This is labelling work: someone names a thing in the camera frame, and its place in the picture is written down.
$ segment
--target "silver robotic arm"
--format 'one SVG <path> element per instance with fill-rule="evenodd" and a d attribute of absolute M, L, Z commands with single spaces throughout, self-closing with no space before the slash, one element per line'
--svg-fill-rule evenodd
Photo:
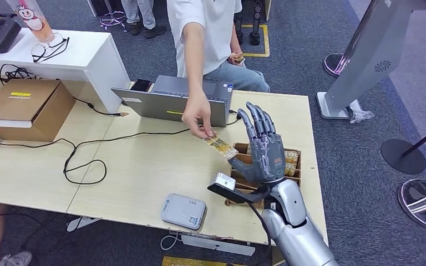
<path fill-rule="evenodd" d="M 247 102 L 246 106 L 252 114 L 253 124 L 244 110 L 239 109 L 238 114 L 246 125 L 253 164 L 236 158 L 229 163 L 248 181 L 260 182 L 262 188 L 267 187 L 261 190 L 267 195 L 259 198 L 264 198 L 262 218 L 270 237 L 290 266 L 338 265 L 306 210 L 300 188 L 284 177 L 283 143 L 275 132 L 270 115 L 257 105 Z"/>

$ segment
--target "pants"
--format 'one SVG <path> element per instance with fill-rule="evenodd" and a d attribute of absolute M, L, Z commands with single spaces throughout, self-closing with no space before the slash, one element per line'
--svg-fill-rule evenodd
<path fill-rule="evenodd" d="M 146 29 L 156 27 L 156 20 L 153 15 L 154 0 L 121 0 L 126 14 L 127 23 L 139 22 L 138 8 L 143 16 L 143 25 Z"/>
<path fill-rule="evenodd" d="M 269 93 L 270 87 L 265 82 L 263 74 L 244 66 L 222 63 L 217 69 L 203 76 L 204 79 L 220 80 L 234 85 L 235 90 L 258 91 Z"/>

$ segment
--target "human hand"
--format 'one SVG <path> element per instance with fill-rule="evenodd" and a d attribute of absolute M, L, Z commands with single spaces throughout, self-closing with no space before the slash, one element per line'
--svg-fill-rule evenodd
<path fill-rule="evenodd" d="M 211 129 L 210 114 L 210 103 L 205 93 L 202 90 L 191 90 L 182 121 L 189 126 L 193 135 L 201 139 L 215 136 L 215 132 Z M 199 126 L 198 119 L 203 120 L 203 126 Z"/>
<path fill-rule="evenodd" d="M 244 60 L 244 56 L 242 55 L 242 51 L 232 52 L 228 58 L 228 62 L 233 65 L 239 65 Z"/>

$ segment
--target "laptop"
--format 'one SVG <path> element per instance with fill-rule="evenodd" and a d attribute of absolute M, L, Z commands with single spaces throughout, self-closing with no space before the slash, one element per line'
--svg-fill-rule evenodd
<path fill-rule="evenodd" d="M 211 126 L 226 127 L 233 85 L 204 80 L 203 88 L 210 102 Z M 174 121 L 182 121 L 189 97 L 187 79 L 175 76 L 159 76 L 151 91 L 111 90 L 142 117 Z"/>

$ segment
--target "shoe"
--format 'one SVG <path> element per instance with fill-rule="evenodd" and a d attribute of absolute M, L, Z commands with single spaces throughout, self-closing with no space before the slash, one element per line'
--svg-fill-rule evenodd
<path fill-rule="evenodd" d="M 156 26 L 152 29 L 144 29 L 143 37 L 146 38 L 146 39 L 151 39 L 153 37 L 156 37 L 158 35 L 165 33 L 166 29 L 167 29 L 166 26 L 160 26 L 160 25 L 158 25 L 158 26 Z"/>
<path fill-rule="evenodd" d="M 133 22 L 128 23 L 126 25 L 126 29 L 130 32 L 131 35 L 138 35 L 141 33 L 141 29 L 143 28 L 143 24 L 141 22 Z"/>
<path fill-rule="evenodd" d="M 28 251 L 20 252 L 14 256 L 6 255 L 2 258 L 0 266 L 27 266 L 32 261 L 32 254 Z"/>

